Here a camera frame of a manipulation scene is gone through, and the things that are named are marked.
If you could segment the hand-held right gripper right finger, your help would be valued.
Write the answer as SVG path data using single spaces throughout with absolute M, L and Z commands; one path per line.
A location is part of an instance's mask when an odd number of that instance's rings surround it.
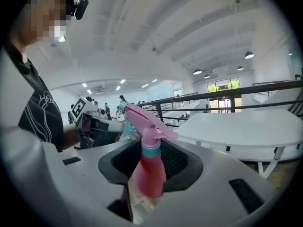
M 234 157 L 178 141 L 200 157 L 203 171 L 189 188 L 150 199 L 132 190 L 137 227 L 250 227 L 273 206 L 267 180 Z

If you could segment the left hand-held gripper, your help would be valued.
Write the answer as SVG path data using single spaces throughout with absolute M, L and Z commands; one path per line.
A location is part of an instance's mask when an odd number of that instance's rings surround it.
M 118 142 L 125 124 L 105 118 L 105 111 L 80 96 L 71 109 L 71 117 L 80 136 L 75 150 L 100 147 Z

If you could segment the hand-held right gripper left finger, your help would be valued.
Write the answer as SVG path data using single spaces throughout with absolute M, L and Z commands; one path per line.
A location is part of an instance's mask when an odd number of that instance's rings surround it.
M 105 179 L 92 186 L 84 174 L 73 174 L 49 143 L 18 127 L 0 130 L 0 158 L 15 191 L 36 217 L 18 220 L 32 227 L 132 227 L 122 186 Z

